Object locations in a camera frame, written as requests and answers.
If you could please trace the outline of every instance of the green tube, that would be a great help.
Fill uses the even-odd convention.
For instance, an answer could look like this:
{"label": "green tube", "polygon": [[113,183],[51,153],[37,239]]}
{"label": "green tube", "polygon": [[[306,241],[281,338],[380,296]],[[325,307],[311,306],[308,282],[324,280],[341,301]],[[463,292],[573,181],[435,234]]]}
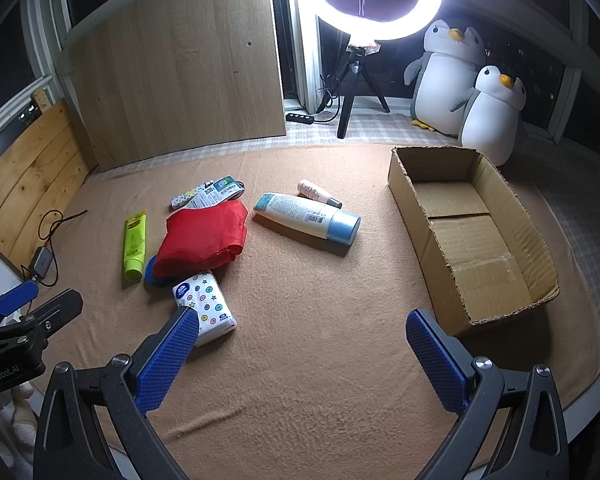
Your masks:
{"label": "green tube", "polygon": [[125,223],[125,278],[130,282],[142,280],[144,269],[144,233],[146,211],[139,211],[126,219]]}

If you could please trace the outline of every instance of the blue lid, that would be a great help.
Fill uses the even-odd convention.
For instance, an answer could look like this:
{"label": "blue lid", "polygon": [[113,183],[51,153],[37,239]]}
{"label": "blue lid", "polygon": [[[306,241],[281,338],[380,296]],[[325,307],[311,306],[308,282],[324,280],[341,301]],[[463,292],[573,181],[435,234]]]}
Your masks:
{"label": "blue lid", "polygon": [[333,215],[331,225],[327,231],[327,240],[339,244],[351,245],[358,234],[361,218],[345,211],[338,211]]}
{"label": "blue lid", "polygon": [[151,275],[152,271],[154,270],[154,263],[155,263],[156,256],[151,258],[149,260],[149,263],[146,264],[146,269],[144,270],[144,280],[149,285],[160,286],[160,287],[167,286],[173,282],[173,278],[154,278]]}

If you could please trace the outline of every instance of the tripod leg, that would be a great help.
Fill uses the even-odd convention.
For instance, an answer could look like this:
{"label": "tripod leg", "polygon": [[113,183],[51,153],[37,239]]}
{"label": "tripod leg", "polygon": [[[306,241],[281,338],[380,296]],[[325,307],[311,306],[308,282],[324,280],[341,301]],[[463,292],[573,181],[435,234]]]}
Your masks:
{"label": "tripod leg", "polygon": [[353,108],[353,99],[356,97],[356,88],[358,87],[358,78],[360,77],[360,64],[352,63],[349,67],[350,77],[345,86],[344,102],[340,113],[340,122],[338,123],[338,138],[344,139],[347,135],[351,109]]}
{"label": "tripod leg", "polygon": [[338,88],[338,82],[336,81],[336,79],[338,81],[342,81],[344,76],[347,75],[347,72],[349,72],[349,65],[350,64],[348,62],[345,63],[342,69],[340,69],[340,72],[336,73],[336,77],[331,81],[331,84],[329,85],[329,91],[324,91],[324,95],[322,96],[322,102],[320,103],[320,106],[318,106],[318,109],[315,111],[316,114],[323,112],[324,109],[327,107],[327,104],[329,103],[330,99],[329,94],[331,93],[331,95],[333,95],[333,93]]}
{"label": "tripod leg", "polygon": [[382,108],[384,108],[384,111],[387,113],[390,113],[391,110],[389,109],[389,105],[386,103],[384,94],[382,94],[380,85],[376,82],[374,77],[368,72],[368,70],[366,69],[366,66],[362,67],[362,76],[365,78],[366,84],[369,85],[369,88],[371,88],[373,90],[374,94],[376,94],[376,96],[378,97],[378,99],[380,99],[380,104],[382,105]]}

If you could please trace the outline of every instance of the beige blanket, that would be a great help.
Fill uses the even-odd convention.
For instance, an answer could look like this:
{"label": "beige blanket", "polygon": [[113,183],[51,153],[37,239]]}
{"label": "beige blanket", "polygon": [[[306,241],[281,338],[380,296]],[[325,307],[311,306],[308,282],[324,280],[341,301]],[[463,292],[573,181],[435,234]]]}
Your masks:
{"label": "beige blanket", "polygon": [[[405,340],[407,313],[430,301],[386,183],[390,152],[386,144],[272,149],[88,182],[68,214],[89,213],[63,225],[54,243],[53,293],[78,290],[84,311],[53,336],[47,365],[104,365],[174,311],[170,289],[123,279],[126,216],[147,209],[150,257],[170,199],[192,186],[230,174],[246,184],[241,200],[251,210],[264,192],[293,194],[308,178],[362,216],[358,238],[346,248],[251,214],[243,254],[217,272],[238,328],[192,353],[149,419],[192,478],[414,478],[455,416]],[[600,371],[599,321],[550,209],[523,172],[510,178],[545,236],[561,294],[467,344],[502,367],[547,363],[566,405]]]}

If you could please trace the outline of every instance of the penguin beak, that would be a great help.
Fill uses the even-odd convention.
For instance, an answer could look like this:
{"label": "penguin beak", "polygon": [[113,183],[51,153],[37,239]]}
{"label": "penguin beak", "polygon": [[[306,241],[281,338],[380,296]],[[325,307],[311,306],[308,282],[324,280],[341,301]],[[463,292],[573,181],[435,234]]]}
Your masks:
{"label": "penguin beak", "polygon": [[508,75],[500,74],[500,82],[502,83],[503,86],[506,86],[509,90],[513,89],[513,87],[515,86],[513,79],[510,78]]}
{"label": "penguin beak", "polygon": [[459,28],[452,28],[449,31],[449,37],[454,41],[464,41],[464,32]]}

